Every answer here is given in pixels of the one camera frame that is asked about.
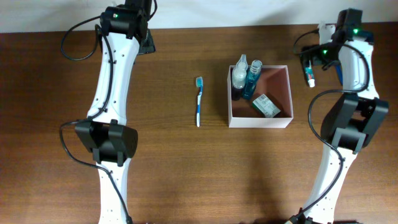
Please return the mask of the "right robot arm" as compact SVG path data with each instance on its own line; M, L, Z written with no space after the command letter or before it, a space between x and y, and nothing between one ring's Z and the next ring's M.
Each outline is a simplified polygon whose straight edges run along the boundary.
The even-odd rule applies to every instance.
M338 68L341 95L314 135L323 143L322 161L311 194L288 223L333 223L335 207L347 172L366 147L389 111L373 81L371 58L374 35L363 30L360 9L340 11L334 25L320 23L314 33L317 45L302 47L300 57L310 87L315 85L312 68Z

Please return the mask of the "blue mouthwash bottle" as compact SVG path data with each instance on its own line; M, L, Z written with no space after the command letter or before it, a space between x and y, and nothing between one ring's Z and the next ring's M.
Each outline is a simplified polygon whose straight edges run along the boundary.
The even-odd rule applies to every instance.
M256 89L256 84L261 76L262 62L260 60L254 60L249 68L249 72L246 76L246 85L244 87L242 97L245 100L250 100Z

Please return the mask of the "blue white toothbrush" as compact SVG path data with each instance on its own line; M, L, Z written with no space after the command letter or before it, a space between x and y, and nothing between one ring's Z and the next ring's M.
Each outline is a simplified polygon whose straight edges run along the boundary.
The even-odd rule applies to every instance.
M203 93L203 77L196 78L196 86L199 88L198 96L197 96L197 113L196 113L196 125L200 127L200 113L201 113L201 96Z

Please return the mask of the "clear spray bottle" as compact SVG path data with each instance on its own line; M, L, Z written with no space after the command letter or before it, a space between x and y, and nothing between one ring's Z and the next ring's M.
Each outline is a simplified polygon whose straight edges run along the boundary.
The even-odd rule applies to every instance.
M248 63L246 54L242 54L231 74L231 99L238 101L246 84Z

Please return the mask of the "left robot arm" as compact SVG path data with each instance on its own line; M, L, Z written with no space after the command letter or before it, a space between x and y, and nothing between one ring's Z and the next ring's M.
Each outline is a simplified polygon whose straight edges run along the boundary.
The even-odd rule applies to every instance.
M127 94L136 57L155 50L148 22L155 1L126 1L107 7L96 33L102 61L98 85L86 119L75 132L93 156L90 167L100 181L100 223L132 223L127 208L127 175L136 153L138 133L127 127Z

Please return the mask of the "green white soap box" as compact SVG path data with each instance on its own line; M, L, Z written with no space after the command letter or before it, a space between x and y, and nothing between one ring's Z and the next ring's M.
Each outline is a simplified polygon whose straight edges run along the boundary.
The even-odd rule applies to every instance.
M273 102L265 94L258 96L252 102L252 105L255 109L260 111L265 118L274 118L281 112L281 110L276 107L276 105L273 104Z

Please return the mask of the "green toothpaste tube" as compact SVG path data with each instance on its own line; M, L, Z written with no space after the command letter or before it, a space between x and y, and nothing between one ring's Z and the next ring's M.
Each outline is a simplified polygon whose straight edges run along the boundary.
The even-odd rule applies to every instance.
M304 64L304 72L306 75L307 83L310 88L313 88L315 86L315 77L313 74L312 63L310 60L307 60L303 64Z

